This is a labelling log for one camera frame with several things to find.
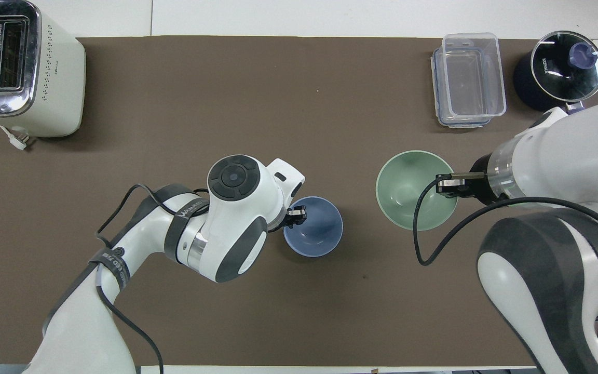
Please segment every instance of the power cord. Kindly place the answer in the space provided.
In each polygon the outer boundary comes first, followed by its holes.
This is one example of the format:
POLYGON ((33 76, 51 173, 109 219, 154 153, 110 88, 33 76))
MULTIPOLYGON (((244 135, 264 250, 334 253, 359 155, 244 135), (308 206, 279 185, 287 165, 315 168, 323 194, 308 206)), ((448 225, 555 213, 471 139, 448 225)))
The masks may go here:
POLYGON ((104 236, 102 236, 101 233, 103 232, 103 230, 105 230, 105 228, 107 227, 107 225, 109 225, 110 222, 112 222, 112 220, 119 214, 119 212, 121 211, 121 209, 126 204, 126 201, 128 201, 128 198, 131 196, 131 194, 133 193, 133 191, 135 191, 136 189, 143 189, 143 190, 145 190, 147 192, 147 194, 149 194, 149 196, 152 198, 152 200, 157 204, 157 206, 160 206, 164 211, 166 211, 170 215, 173 215, 173 216, 176 215, 176 211, 171 210, 170 208, 168 208, 168 206, 166 206, 166 204, 163 204, 158 199, 158 196, 156 196, 156 194, 154 194, 154 191, 152 191, 149 187, 147 187, 147 185, 144 185, 144 184, 134 184, 133 186, 131 186, 130 189, 128 189, 128 192, 126 192, 126 195, 124 195, 124 198, 121 199, 121 202, 119 203, 119 206, 114 210, 114 212, 105 221, 105 223, 103 223, 101 225, 101 227, 98 229, 98 231, 96 231, 96 237, 97 237, 97 239, 99 239, 100 241, 102 241, 103 244, 105 244, 105 246, 107 248, 109 248, 109 249, 112 249, 112 244, 110 243, 109 240, 107 240, 104 236))
POLYGON ((160 372, 160 374, 163 374, 163 357, 161 356, 161 351, 159 351, 158 346, 156 346, 156 343, 154 343, 154 339, 152 339, 150 336, 147 335, 147 333, 142 331, 142 329, 140 329, 136 324, 134 324, 133 321, 126 318, 126 316, 122 312, 120 312, 119 309, 117 309, 117 307, 112 305, 112 303, 105 296, 105 293, 103 292, 103 287, 97 286, 96 290, 98 292, 98 297, 100 298, 100 301, 102 301, 102 303, 104 303, 104 305, 112 313, 114 313, 114 315, 119 317, 119 319, 121 319, 121 321, 123 321, 124 324, 128 325, 128 327, 133 329, 133 331, 140 334, 147 341, 147 343, 149 343, 149 345, 152 346, 152 350, 154 350, 154 353, 156 353, 156 359, 158 360, 158 371, 160 372))
POLYGON ((434 260, 437 258, 437 256, 444 249, 446 244, 448 244, 449 241, 454 236, 456 236, 456 234, 458 234, 458 232, 461 229, 463 229, 463 227, 465 227, 468 223, 472 222, 477 217, 484 215, 485 213, 488 213, 491 210, 496 210, 503 206, 512 206, 512 205, 524 204, 524 203, 528 203, 528 202, 553 204, 553 205, 563 206, 565 208, 571 208, 573 210, 579 211, 580 213, 584 213, 584 215, 587 215, 590 218, 592 218, 598 222, 598 213, 596 213, 596 211, 586 208, 585 206, 582 206, 580 204, 575 204, 574 202, 565 201, 564 199, 544 198, 544 197, 529 197, 529 198, 525 197, 525 198, 504 199, 503 201, 494 202, 491 205, 485 206, 484 208, 481 208, 480 210, 477 210, 474 213, 472 213, 471 215, 465 217, 465 219, 460 221, 458 223, 458 225, 455 225, 455 227, 447 233, 447 235, 444 237, 444 239, 442 239, 442 241, 435 248, 433 253, 430 254, 429 258, 427 260, 424 260, 422 257, 422 251, 419 248, 418 232, 417 232, 417 219, 418 219, 418 215, 419 215, 419 209, 422 206, 423 199, 425 198, 426 194, 428 194, 430 189, 432 189, 435 185, 437 185, 442 180, 448 180, 448 179, 452 179, 452 178, 453 178, 452 175, 442 175, 440 177, 435 178, 432 182, 430 182, 426 186, 426 188, 422 191, 422 193, 419 195, 419 198, 417 200, 417 207, 415 208, 415 213, 413 216, 414 222, 412 223, 412 228, 413 228, 412 234, 413 234, 413 239, 415 242, 415 252, 417 254, 417 260, 421 265, 428 266, 428 265, 432 264, 434 262, 434 260))
POLYGON ((12 146, 16 147, 20 151, 24 151, 24 149, 26 149, 26 146, 27 146, 26 142, 29 141, 29 135, 20 134, 20 135, 16 136, 12 132, 10 132, 8 128, 5 128, 4 126, 1 126, 1 125, 0 125, 0 128, 6 134, 6 136, 9 138, 9 143, 12 144, 12 146))

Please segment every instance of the plastic food container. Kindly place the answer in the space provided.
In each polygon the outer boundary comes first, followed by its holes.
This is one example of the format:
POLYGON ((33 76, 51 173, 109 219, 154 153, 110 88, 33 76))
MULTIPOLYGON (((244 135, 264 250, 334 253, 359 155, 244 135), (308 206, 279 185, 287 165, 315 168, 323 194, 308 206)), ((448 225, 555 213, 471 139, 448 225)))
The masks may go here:
POLYGON ((435 115, 451 128, 486 125, 506 111, 498 38, 449 34, 430 58, 435 115))

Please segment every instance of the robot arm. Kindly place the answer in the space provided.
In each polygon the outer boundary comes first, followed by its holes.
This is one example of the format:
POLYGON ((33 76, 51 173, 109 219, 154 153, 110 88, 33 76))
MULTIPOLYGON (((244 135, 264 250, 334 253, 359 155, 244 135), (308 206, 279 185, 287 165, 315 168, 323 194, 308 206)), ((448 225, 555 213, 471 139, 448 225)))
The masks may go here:
POLYGON ((204 215, 199 213, 206 208, 206 199, 186 187, 173 184, 157 190, 157 201, 146 198, 109 248, 99 251, 64 294, 48 318, 43 341, 25 374, 135 372, 97 287, 114 303, 130 277, 155 252, 215 282, 243 274, 259 255, 267 231, 285 223, 303 182, 304 176, 280 159, 264 166, 254 158, 235 155, 211 168, 211 200, 204 215))
MULTIPOLYGON (((546 112, 481 158, 480 201, 540 196, 598 213, 598 105, 546 112)), ((477 263, 484 290, 548 374, 598 372, 598 223, 562 209, 498 222, 477 263)))
POLYGON ((477 268, 539 369, 598 372, 598 223, 563 209, 501 220, 477 268))

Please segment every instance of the blue lid knob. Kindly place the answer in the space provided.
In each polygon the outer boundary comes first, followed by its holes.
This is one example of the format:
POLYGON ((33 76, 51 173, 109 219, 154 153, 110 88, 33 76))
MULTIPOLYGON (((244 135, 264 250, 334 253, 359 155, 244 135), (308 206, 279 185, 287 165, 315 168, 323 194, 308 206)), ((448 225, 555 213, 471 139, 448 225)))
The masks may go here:
POLYGON ((579 69, 591 69, 598 59, 598 52, 584 41, 575 43, 569 50, 569 65, 579 69))

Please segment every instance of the toaster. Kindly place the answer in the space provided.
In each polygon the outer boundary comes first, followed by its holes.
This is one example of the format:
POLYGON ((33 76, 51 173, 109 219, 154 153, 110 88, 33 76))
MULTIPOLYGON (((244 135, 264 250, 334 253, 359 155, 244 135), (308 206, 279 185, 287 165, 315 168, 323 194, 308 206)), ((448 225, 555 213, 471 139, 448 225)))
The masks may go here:
POLYGON ((0 0, 0 126, 26 137, 80 127, 85 48, 35 5, 0 0))

